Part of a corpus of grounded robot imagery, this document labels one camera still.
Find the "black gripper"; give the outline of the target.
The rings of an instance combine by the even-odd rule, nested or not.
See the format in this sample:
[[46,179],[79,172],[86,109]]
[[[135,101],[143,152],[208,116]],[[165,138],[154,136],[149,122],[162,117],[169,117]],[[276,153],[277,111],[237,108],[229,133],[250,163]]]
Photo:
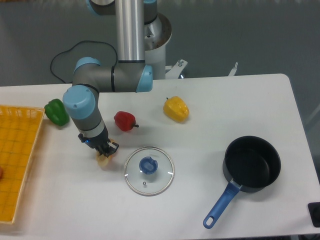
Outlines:
[[108,132],[102,131],[100,134],[94,137],[85,137],[82,133],[78,134],[79,140],[89,146],[92,149],[99,152],[98,156],[109,157],[115,154],[119,148],[119,144],[111,142],[108,138]]

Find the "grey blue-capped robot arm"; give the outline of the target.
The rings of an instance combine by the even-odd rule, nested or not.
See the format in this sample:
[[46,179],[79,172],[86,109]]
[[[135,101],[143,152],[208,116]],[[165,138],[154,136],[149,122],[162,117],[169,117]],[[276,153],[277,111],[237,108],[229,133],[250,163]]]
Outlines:
[[153,69],[145,62],[145,24],[158,16],[155,0],[88,0],[99,16],[115,15],[117,57],[112,66],[102,66],[92,57],[77,61],[72,86],[64,93],[66,112],[79,130],[80,141],[100,155],[113,155],[119,145],[109,139],[100,113],[100,93],[149,92]]

